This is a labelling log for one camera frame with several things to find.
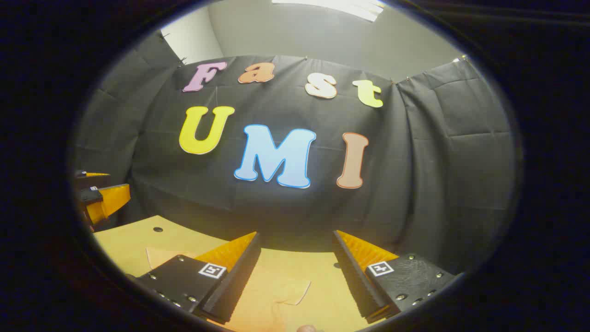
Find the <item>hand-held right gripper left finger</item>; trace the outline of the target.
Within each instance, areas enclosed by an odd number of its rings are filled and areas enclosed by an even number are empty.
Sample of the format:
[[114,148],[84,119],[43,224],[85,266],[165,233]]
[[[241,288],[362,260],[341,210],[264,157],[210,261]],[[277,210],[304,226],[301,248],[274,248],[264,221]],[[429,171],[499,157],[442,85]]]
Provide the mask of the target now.
[[260,253],[260,234],[254,231],[201,255],[173,254],[147,273],[127,277],[179,310],[225,324]]

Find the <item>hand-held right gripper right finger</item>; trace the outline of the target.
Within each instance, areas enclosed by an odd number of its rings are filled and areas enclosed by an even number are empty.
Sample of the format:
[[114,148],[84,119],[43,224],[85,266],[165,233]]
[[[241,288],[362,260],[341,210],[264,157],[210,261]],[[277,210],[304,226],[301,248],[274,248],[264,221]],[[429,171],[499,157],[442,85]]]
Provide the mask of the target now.
[[420,306],[457,277],[418,254],[393,254],[340,230],[332,233],[332,247],[368,323]]

